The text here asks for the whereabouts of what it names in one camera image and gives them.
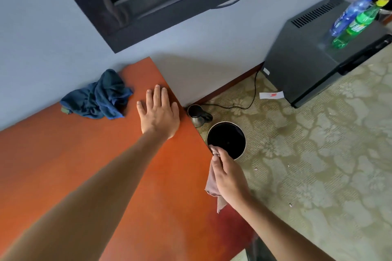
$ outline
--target pink cloth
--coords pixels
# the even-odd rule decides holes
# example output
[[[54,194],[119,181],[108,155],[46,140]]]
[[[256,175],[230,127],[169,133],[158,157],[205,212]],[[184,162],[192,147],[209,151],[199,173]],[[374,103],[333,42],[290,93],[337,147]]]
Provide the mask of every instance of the pink cloth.
[[[217,156],[218,159],[220,160],[220,155],[218,153],[218,150],[213,145],[209,145],[208,147],[210,148],[213,155]],[[227,202],[226,200],[223,199],[223,197],[219,193],[218,186],[216,185],[215,173],[214,173],[212,162],[210,163],[210,172],[208,173],[208,179],[207,179],[207,184],[205,185],[205,190],[211,196],[218,198],[216,212],[219,213],[221,209],[223,209],[226,206]]]

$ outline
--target baseboard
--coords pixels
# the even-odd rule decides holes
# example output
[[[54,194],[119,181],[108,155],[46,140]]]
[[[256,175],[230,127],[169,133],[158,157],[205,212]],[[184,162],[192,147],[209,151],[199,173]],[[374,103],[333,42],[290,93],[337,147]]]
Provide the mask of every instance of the baseboard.
[[[217,90],[211,92],[207,96],[204,96],[202,99],[194,102],[194,104],[201,105],[203,103],[206,103],[206,102],[210,101],[215,96],[218,96],[220,93],[226,91],[228,88],[231,88],[232,86],[238,84],[240,81],[245,80],[247,77],[250,77],[255,72],[261,70],[263,64],[264,64],[264,62],[262,62],[259,65],[253,67],[252,69],[248,70],[247,72],[243,73],[242,75],[236,77],[234,80],[228,82],[226,85],[223,85],[222,87],[220,87]]]

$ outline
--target blue bottle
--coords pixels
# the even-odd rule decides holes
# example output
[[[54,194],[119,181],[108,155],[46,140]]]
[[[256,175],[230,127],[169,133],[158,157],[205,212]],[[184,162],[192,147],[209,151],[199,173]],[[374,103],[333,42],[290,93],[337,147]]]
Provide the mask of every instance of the blue bottle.
[[[344,13],[332,25],[330,33],[332,36],[339,36],[343,30],[372,3],[372,0],[356,0],[344,11]]]

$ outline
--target hand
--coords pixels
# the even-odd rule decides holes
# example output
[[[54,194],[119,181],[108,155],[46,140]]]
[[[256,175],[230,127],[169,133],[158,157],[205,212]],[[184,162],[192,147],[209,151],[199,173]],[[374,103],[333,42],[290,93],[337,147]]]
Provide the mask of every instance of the hand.
[[[252,198],[248,183],[241,167],[220,147],[215,147],[219,154],[211,159],[215,173],[216,184],[222,197],[235,210]]]
[[[167,89],[159,85],[155,86],[154,97],[151,90],[146,94],[147,112],[140,101],[137,108],[141,120],[142,133],[154,131],[164,134],[167,139],[172,138],[179,127],[179,110],[177,102],[173,102],[170,108]]]

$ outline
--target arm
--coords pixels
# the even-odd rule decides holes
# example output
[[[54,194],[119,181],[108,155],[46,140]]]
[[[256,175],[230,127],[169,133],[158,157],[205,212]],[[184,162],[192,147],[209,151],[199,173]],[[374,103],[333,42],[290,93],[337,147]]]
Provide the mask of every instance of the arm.
[[[179,127],[178,105],[167,90],[147,91],[147,113],[137,104],[143,135],[48,211],[16,241],[2,261],[98,260],[120,222],[150,160]]]
[[[221,195],[256,231],[277,261],[334,261],[254,199],[241,167],[225,150],[218,151],[222,163],[218,156],[213,156],[212,163]]]

